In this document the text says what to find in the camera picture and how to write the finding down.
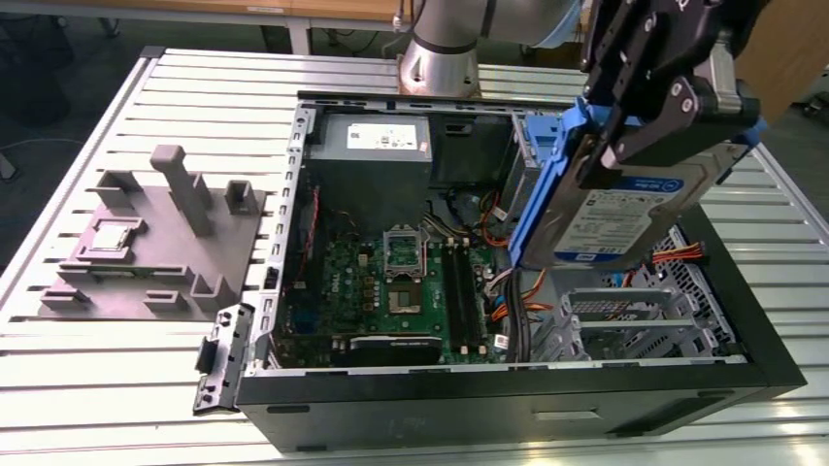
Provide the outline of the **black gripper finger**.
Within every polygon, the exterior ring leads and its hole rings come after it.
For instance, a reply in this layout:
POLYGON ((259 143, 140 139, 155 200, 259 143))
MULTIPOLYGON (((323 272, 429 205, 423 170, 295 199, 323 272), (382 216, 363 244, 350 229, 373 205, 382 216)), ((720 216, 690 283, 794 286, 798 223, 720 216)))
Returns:
POLYGON ((601 165, 670 167, 762 120, 761 100, 736 78, 732 47, 716 43, 690 71, 660 80, 625 64, 604 123, 601 165))
POLYGON ((641 53, 630 47, 649 40, 649 33, 638 29, 650 6, 649 1, 592 3, 581 65, 582 72, 589 75, 585 100, 609 108, 610 114, 590 133, 590 153, 578 173, 582 188, 609 188, 621 176, 621 172, 602 162, 602 156, 614 153, 625 128, 632 74, 641 59, 641 53))

